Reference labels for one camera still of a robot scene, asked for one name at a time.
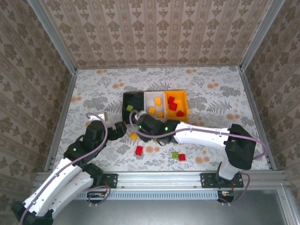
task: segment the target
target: red cube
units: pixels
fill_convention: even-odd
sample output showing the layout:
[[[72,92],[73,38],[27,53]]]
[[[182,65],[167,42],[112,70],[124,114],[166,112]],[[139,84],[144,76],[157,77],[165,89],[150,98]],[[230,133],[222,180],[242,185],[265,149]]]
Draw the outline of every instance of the red cube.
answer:
[[[176,109],[177,109],[177,104],[176,104],[176,103],[171,103],[171,104],[169,104],[169,109],[170,109],[170,110],[173,110],[173,111],[176,111]]]
[[[185,154],[179,154],[178,159],[179,159],[179,161],[185,161],[186,160],[186,155]]]
[[[168,104],[171,104],[174,102],[174,97],[170,96],[169,99],[168,99]]]
[[[136,150],[135,150],[135,154],[136,154],[137,156],[141,156],[142,153],[143,153],[143,147],[142,147],[142,146],[137,146],[137,147],[136,147]]]
[[[184,116],[184,112],[181,111],[181,110],[179,110],[179,111],[176,113],[176,116],[182,117],[182,116]]]

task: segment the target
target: cable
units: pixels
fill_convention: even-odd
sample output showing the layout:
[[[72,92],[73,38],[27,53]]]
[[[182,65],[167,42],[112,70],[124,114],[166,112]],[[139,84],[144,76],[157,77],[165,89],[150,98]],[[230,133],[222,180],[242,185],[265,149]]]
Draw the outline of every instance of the cable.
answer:
[[[133,127],[133,129],[135,130],[135,132],[137,134],[139,134],[141,136],[144,136],[144,137],[147,137],[147,138],[158,139],[158,138],[162,138],[162,137],[167,137],[167,136],[173,135],[173,134],[178,133],[178,132],[183,132],[183,131],[191,131],[191,132],[192,131],[198,131],[198,132],[204,132],[204,133],[215,134],[215,135],[224,135],[224,136],[230,136],[230,137],[235,137],[235,138],[242,138],[242,139],[246,139],[246,140],[250,140],[250,141],[253,141],[253,142],[260,143],[262,145],[263,152],[261,154],[259,154],[258,156],[253,157],[253,160],[261,158],[261,157],[263,157],[267,153],[267,146],[266,146],[266,144],[263,143],[262,141],[258,140],[258,139],[255,139],[255,138],[252,138],[252,137],[247,137],[247,136],[242,136],[242,135],[220,133],[218,131],[213,131],[213,130],[205,130],[205,129],[199,129],[199,128],[183,128],[183,129],[171,131],[171,132],[163,134],[163,135],[147,135],[147,134],[144,134],[144,133],[142,133],[141,131],[139,131],[138,129],[135,128],[135,126],[134,126],[134,124],[132,122],[132,115],[133,115],[133,113],[137,114],[138,111],[137,110],[132,110],[131,111],[131,113],[129,115],[130,125]]]
[[[98,187],[93,187],[93,188],[88,188],[86,189],[85,191],[91,191],[91,190],[95,190],[95,189],[98,189],[98,188],[107,188],[108,189],[108,194],[101,200],[101,202],[99,203],[96,203],[94,205],[98,206],[100,204],[102,204],[103,202],[106,201],[106,199],[109,197],[109,195],[111,194],[111,187],[110,186],[98,186]],[[89,198],[88,198],[88,202],[90,204],[90,206],[93,204],[90,202],[90,198],[92,197],[93,195],[90,195]]]
[[[107,140],[107,135],[108,135],[108,129],[107,129],[107,125],[106,125],[105,121],[104,121],[101,117],[99,117],[97,114],[94,114],[94,113],[92,113],[92,112],[88,112],[88,113],[86,114],[86,117],[87,117],[88,119],[90,119],[90,116],[96,116],[96,117],[103,123],[104,129],[105,129],[105,135],[104,135],[103,141],[102,141],[101,144],[100,144],[98,147],[96,147],[93,151],[91,151],[91,152],[89,152],[89,153],[87,153],[87,154],[85,154],[85,155],[83,155],[83,156],[81,156],[81,157],[75,159],[74,161],[70,162],[69,164],[65,165],[63,168],[61,168],[61,169],[55,174],[55,176],[53,176],[53,177],[47,182],[47,183],[45,184],[45,186],[41,189],[41,191],[37,194],[37,196],[35,196],[35,198],[31,201],[31,203],[29,204],[29,206],[25,209],[25,211],[24,211],[24,213],[22,214],[22,217],[21,217],[21,219],[20,219],[19,225],[23,225],[24,218],[25,218],[27,212],[29,211],[29,209],[33,206],[33,204],[34,204],[34,203],[36,202],[36,200],[41,196],[41,194],[46,190],[46,188],[52,183],[52,181],[53,181],[56,177],[59,176],[59,174],[60,174],[61,172],[63,172],[67,167],[73,165],[74,163],[77,163],[77,162],[79,162],[80,160],[86,158],[87,156],[90,156],[90,155],[94,154],[94,153],[97,152],[99,149],[101,149],[101,148],[103,147],[103,145],[105,144],[105,142],[106,142],[106,140]]]
[[[249,174],[248,174],[248,173],[245,173],[245,172],[242,172],[242,171],[240,171],[240,174],[246,175],[246,176],[248,177],[248,181],[247,181],[247,185],[246,185],[246,187],[245,187],[243,193],[238,197],[238,199],[237,199],[237,200],[234,200],[233,202],[228,202],[228,201],[226,201],[225,199],[219,197],[219,199],[221,199],[222,201],[224,201],[224,202],[227,203],[228,205],[237,203],[237,202],[244,196],[244,194],[247,192],[247,189],[248,189],[248,187],[249,187],[249,185],[250,185],[250,176],[249,176]]]

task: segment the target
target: table surface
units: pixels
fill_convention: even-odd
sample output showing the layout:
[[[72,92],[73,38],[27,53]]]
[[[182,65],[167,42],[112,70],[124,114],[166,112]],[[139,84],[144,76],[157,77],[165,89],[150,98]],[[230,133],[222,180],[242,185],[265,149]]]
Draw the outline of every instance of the table surface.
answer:
[[[122,97],[127,91],[185,90],[189,123],[210,128],[229,128],[241,124],[258,137],[248,99],[237,67],[162,67],[108,70],[78,70],[75,89],[68,110],[55,164],[68,146],[85,133],[87,112],[107,112],[107,124],[122,121]],[[226,159],[224,151],[195,144],[160,146],[151,141],[133,141],[127,134],[107,146],[91,162],[104,171],[203,171],[216,170]],[[137,145],[144,147],[135,155]],[[186,155],[185,162],[172,159],[172,152]],[[255,154],[262,152],[259,144]],[[265,157],[252,169],[268,169]]]

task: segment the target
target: orange stain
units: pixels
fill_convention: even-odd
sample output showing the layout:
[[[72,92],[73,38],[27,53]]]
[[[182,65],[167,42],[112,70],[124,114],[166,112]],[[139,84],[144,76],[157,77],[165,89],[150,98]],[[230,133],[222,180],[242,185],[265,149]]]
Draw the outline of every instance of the orange stain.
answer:
[[[91,121],[87,121],[86,123],[85,123],[85,127],[87,128],[88,127],[88,125],[91,123]]]
[[[147,153],[152,153],[153,152],[153,147],[152,146],[147,146],[146,147],[146,152]]]
[[[204,157],[204,161],[206,162],[206,163],[208,163],[209,161],[210,161],[210,158],[209,157]]]
[[[74,96],[71,98],[71,102],[75,102],[77,100],[77,98]]]
[[[229,120],[233,120],[233,118],[234,118],[234,116],[231,113],[227,114],[226,117]]]
[[[195,158],[195,162],[196,162],[197,164],[202,164],[202,163],[203,163],[203,158],[200,157],[200,156],[197,156],[197,157]]]

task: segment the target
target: floral wallpaper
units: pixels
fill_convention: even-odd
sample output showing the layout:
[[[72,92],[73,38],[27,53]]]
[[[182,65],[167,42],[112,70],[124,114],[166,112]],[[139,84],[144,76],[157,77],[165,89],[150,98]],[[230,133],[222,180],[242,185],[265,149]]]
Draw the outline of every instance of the floral wallpaper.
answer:
[[[41,0],[77,68],[238,65],[271,0]]]
[[[285,0],[247,68],[277,168],[300,210],[300,1]]]
[[[0,224],[44,170],[69,79],[28,2],[0,1]]]
[[[189,123],[211,128],[241,124],[258,137],[238,67],[161,67],[78,70],[71,104],[63,129],[55,166],[68,146],[85,133],[87,112],[106,112],[107,125],[122,121],[123,93],[127,91],[185,90]],[[108,142],[92,160],[104,171],[203,171],[217,170],[225,151],[195,144],[160,146],[153,141],[133,141],[128,125],[124,137]],[[143,154],[135,154],[143,146]],[[185,162],[172,159],[172,152],[186,155]],[[255,154],[262,152],[256,146]],[[255,160],[252,169],[268,169],[266,158]]]

